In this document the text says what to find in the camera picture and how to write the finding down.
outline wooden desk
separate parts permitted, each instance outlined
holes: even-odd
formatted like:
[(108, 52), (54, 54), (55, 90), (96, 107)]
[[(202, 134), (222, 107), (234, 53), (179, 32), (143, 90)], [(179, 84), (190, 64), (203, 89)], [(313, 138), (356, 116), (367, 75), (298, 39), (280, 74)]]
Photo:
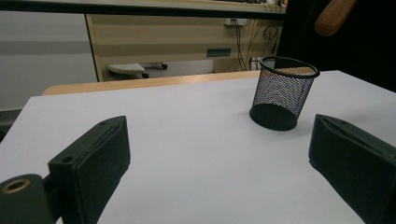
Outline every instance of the wooden desk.
[[(83, 3), (98, 0), (82, 0)], [(286, 8), (265, 4), (241, 4), (207, 0), (110, 0), (106, 4), (200, 8), (206, 10), (238, 10), (285, 15)], [(214, 11), (207, 18), (148, 15), (87, 14), (95, 69), (99, 81), (107, 80), (106, 66), (120, 63), (160, 63), (176, 61), (214, 60), (213, 71), (234, 72), (238, 65), (238, 45), (235, 26), (224, 25)], [(283, 21), (252, 20), (239, 26), (241, 55), (248, 58), (276, 55)], [(209, 49), (230, 52), (213, 56)]]
[(60, 85), (49, 87), (44, 90), (43, 95), (57, 95), (68, 93), (79, 93), (89, 91), (114, 91), (134, 88), (145, 88), (155, 86), (169, 86), (177, 84), (186, 84), (194, 82), (207, 82), (217, 80), (230, 80), (237, 78), (258, 77), (260, 71), (234, 72), (234, 73), (218, 73), (205, 74), (184, 77), (157, 77), (149, 79), (134, 79), (124, 81), (109, 81), (96, 83), (82, 83), (72, 85)]

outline wooden table edge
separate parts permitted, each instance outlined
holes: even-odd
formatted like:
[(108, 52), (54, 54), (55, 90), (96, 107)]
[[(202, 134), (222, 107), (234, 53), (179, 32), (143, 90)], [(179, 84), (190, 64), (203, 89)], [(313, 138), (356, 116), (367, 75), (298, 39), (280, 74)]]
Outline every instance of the wooden table edge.
[(183, 77), (155, 77), (148, 79), (131, 79), (123, 81), (108, 81), (94, 83), (79, 83), (70, 85), (57, 85), (45, 89), (42, 95), (59, 95), (92, 91), (114, 91), (156, 86), (170, 86), (187, 83), (207, 81), (231, 80), (238, 78), (258, 77), (260, 71), (217, 73), (204, 75), (191, 75)]

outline desk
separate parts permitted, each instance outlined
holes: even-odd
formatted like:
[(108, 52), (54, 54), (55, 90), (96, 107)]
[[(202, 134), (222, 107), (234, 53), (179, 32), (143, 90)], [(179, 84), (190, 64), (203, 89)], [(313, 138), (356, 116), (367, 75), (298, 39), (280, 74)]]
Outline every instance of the desk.
[(43, 95), (58, 95), (58, 94), (67, 94), (67, 93), (114, 91), (114, 90), (124, 90), (124, 89), (155, 87), (155, 86), (170, 86), (170, 85), (197, 83), (197, 82), (259, 77), (259, 75), (260, 75), (260, 71), (248, 71), (248, 72), (193, 75), (193, 76), (183, 76), (183, 77), (158, 77), (158, 78), (149, 78), (149, 79), (59, 85), (59, 86), (53, 86), (47, 88), (46, 90), (44, 90)]
[(396, 94), (338, 71), (314, 82), (298, 125), (248, 111), (257, 77), (29, 100), (0, 145), (0, 179), (47, 162), (101, 120), (125, 115), (132, 161), (99, 223), (362, 223), (308, 163), (316, 114), (396, 146)]
[[(86, 20), (99, 81), (107, 80), (107, 65), (120, 63), (214, 60), (215, 72), (240, 70), (236, 28), (225, 26), (224, 18), (86, 15)], [(282, 27), (283, 21), (247, 20), (239, 28), (246, 64), (248, 58), (276, 55)], [(208, 50), (229, 52), (210, 56)]]

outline mesh pencil holder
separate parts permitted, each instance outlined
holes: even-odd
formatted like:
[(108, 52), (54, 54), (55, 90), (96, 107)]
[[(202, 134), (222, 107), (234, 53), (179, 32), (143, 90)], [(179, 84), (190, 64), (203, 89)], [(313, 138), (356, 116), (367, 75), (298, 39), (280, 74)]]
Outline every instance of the mesh pencil holder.
[(291, 130), (320, 72), (311, 64), (283, 57), (264, 58), (260, 64), (262, 70), (249, 115), (264, 128)]

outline white wall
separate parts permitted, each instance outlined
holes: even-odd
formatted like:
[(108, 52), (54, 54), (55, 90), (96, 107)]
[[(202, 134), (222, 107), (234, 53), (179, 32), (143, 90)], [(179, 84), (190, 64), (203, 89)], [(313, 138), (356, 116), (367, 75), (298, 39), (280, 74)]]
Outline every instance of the white wall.
[(53, 85), (96, 80), (83, 15), (0, 11), (0, 111)]

